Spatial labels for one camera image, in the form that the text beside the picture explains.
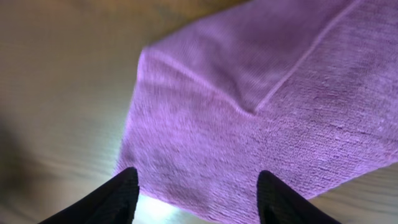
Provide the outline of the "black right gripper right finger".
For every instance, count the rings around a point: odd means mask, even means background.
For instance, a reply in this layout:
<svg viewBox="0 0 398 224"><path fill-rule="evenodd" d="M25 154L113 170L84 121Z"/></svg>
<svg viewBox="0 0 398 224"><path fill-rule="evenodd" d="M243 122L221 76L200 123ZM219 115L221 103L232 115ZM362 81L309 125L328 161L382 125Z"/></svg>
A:
<svg viewBox="0 0 398 224"><path fill-rule="evenodd" d="M268 170L257 180L257 209L261 224L340 224Z"/></svg>

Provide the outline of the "purple microfiber cloth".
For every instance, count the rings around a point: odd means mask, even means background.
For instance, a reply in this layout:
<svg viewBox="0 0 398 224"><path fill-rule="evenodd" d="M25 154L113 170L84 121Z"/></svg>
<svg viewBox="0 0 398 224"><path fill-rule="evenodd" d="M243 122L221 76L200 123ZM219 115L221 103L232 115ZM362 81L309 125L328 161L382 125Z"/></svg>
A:
<svg viewBox="0 0 398 224"><path fill-rule="evenodd" d="M146 47L116 171L257 223L262 170L305 198L397 162L397 1L250 1Z"/></svg>

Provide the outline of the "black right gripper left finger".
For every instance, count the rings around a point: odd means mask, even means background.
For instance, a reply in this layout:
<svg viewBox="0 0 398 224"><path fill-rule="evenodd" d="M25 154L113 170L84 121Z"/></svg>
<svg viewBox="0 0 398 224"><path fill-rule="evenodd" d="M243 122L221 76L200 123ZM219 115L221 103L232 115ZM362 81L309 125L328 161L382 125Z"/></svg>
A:
<svg viewBox="0 0 398 224"><path fill-rule="evenodd" d="M138 196L137 170L129 167L39 224L131 224Z"/></svg>

